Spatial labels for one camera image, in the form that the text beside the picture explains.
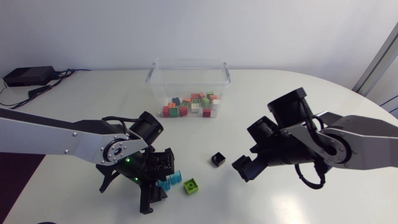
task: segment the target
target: robotic arm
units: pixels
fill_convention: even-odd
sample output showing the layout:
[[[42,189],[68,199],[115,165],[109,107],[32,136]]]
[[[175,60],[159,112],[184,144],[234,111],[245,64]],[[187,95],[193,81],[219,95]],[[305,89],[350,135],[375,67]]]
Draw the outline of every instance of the robotic arm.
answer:
[[[125,122],[134,124],[128,129]],[[67,154],[95,163],[104,175],[101,193],[122,174],[140,186],[144,214],[153,212],[151,202],[167,197],[155,183],[174,173],[171,149],[155,152],[151,146],[163,130],[148,112],[138,119],[111,116],[69,123],[0,108],[1,152]]]
[[[331,167],[375,169],[398,167],[398,128],[381,120],[333,113],[312,114],[303,88],[268,104],[277,124],[262,117],[248,131],[256,145],[250,149],[255,160],[240,157],[233,167],[248,182],[266,167],[295,164],[300,179],[313,189],[325,183]],[[320,122],[317,131],[313,119]],[[299,164],[314,162],[319,184],[307,181]]]

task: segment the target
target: white cube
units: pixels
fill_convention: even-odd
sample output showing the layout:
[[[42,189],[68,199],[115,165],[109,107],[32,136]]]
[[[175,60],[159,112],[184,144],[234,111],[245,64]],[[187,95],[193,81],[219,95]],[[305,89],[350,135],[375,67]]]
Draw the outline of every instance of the white cube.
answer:
[[[191,112],[192,113],[197,113],[200,111],[200,105],[199,103],[192,103],[191,104]]]
[[[217,110],[218,107],[220,106],[220,104],[221,104],[221,100],[213,100],[213,103],[211,104],[211,109]]]

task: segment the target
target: green block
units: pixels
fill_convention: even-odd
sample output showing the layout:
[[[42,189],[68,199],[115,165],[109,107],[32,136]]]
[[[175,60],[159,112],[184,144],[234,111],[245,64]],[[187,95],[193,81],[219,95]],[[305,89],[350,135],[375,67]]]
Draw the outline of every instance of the green block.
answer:
[[[185,107],[189,107],[189,103],[188,102],[186,102],[186,101],[183,101],[182,103],[181,103],[181,105],[180,105],[180,107],[183,107],[183,106],[185,106]]]
[[[192,99],[192,103],[200,103],[199,99]]]
[[[187,191],[187,193],[189,195],[197,192],[198,189],[199,189],[197,183],[195,182],[195,180],[193,178],[190,179],[190,180],[185,181],[184,182],[184,187],[185,187],[185,190]]]
[[[204,108],[209,108],[210,107],[210,100],[208,98],[201,99],[201,102],[202,102],[202,106]]]
[[[178,108],[170,108],[170,117],[171,118],[178,118]]]

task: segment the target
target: white table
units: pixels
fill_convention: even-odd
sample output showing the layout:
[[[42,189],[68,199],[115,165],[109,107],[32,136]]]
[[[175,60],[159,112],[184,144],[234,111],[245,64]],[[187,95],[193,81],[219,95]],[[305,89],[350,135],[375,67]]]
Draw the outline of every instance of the white table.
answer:
[[[64,121],[104,116],[154,114],[157,105],[144,84],[147,71],[78,72],[19,111]],[[273,116],[266,104],[304,87],[313,113],[331,111],[398,120],[373,102],[319,78],[276,70],[232,70],[219,116],[159,118],[165,131],[155,141],[157,151],[171,147],[175,169],[183,181],[195,178],[199,191],[188,196],[174,185],[168,198],[139,213],[138,185],[122,176],[105,193],[103,176],[94,164],[73,156],[46,156],[10,211],[5,223],[396,223],[398,169],[369,171],[332,169],[321,190],[312,190],[293,166],[268,167],[245,183],[231,163],[251,155],[255,144],[246,128],[261,116]],[[23,100],[32,87],[10,88],[3,103]],[[210,157],[220,151],[219,168]],[[318,182],[312,164],[303,173]]]

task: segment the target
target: clear plastic bin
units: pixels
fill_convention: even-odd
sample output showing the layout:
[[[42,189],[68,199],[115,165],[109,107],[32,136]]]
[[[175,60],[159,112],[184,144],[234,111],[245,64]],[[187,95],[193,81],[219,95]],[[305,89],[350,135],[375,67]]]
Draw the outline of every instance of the clear plastic bin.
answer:
[[[146,83],[159,103],[159,115],[215,118],[231,78],[220,59],[156,59]]]

